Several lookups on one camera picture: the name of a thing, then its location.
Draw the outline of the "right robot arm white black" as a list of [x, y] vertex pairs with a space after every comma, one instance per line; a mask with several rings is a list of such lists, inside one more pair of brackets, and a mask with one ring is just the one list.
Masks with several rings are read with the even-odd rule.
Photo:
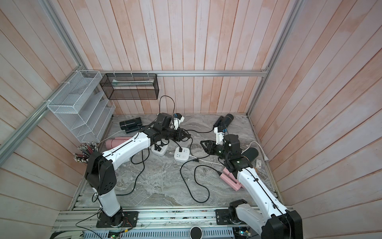
[[218, 141], [203, 140], [201, 146], [209, 155], [224, 161], [226, 177], [242, 186], [255, 201], [258, 210], [245, 200], [230, 203], [233, 223], [245, 223], [263, 239], [302, 239], [302, 218], [297, 211], [290, 211], [266, 187], [252, 162], [259, 152], [254, 147], [241, 148], [237, 135], [227, 134]]

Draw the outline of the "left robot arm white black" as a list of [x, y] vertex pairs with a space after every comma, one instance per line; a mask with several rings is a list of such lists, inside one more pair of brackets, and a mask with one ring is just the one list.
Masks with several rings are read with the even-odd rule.
[[130, 161], [133, 155], [163, 139], [179, 142], [186, 138], [180, 128], [184, 119], [179, 113], [173, 116], [159, 113], [155, 121], [141, 128], [128, 141], [103, 153], [95, 150], [89, 156], [85, 179], [97, 193], [102, 212], [107, 217], [112, 218], [123, 212], [114, 190], [117, 183], [115, 171]]

